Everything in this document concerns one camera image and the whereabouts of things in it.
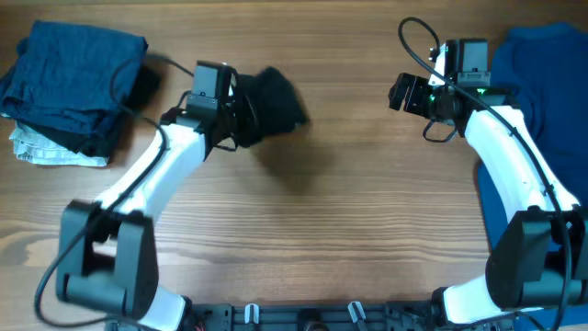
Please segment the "black t-shirt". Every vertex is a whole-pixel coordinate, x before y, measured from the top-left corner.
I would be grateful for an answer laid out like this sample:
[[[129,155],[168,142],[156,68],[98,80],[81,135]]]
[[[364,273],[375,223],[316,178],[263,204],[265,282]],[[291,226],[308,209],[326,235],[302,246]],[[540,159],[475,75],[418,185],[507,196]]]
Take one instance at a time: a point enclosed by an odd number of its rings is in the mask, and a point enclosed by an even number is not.
[[[257,75],[239,75],[242,101],[233,108],[233,138],[242,148],[265,137],[294,132],[309,122],[306,109],[293,84],[275,67]]]

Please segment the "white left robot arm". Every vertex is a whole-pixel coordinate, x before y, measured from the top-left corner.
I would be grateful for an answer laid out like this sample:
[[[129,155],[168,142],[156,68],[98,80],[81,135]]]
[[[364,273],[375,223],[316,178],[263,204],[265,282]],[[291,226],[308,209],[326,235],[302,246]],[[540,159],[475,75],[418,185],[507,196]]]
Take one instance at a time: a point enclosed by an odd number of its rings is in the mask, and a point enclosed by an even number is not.
[[[131,169],[92,202],[63,211],[59,253],[34,299],[54,276],[59,301],[102,313],[100,321],[137,330],[180,330],[189,301],[159,284],[154,227],[182,181],[213,149],[263,135],[243,79],[226,63],[199,61],[185,101],[153,123],[155,137]]]

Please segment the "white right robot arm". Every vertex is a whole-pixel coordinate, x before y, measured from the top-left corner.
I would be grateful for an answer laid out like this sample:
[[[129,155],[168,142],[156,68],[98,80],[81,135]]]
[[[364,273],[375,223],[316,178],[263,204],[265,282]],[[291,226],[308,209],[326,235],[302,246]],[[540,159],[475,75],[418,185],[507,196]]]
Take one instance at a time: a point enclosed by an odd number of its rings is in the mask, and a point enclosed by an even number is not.
[[[587,208],[527,128],[521,89],[495,85],[484,39],[437,41],[426,76],[400,74],[390,107],[445,124],[474,149],[498,200],[484,273],[435,294],[439,326],[587,304]]]

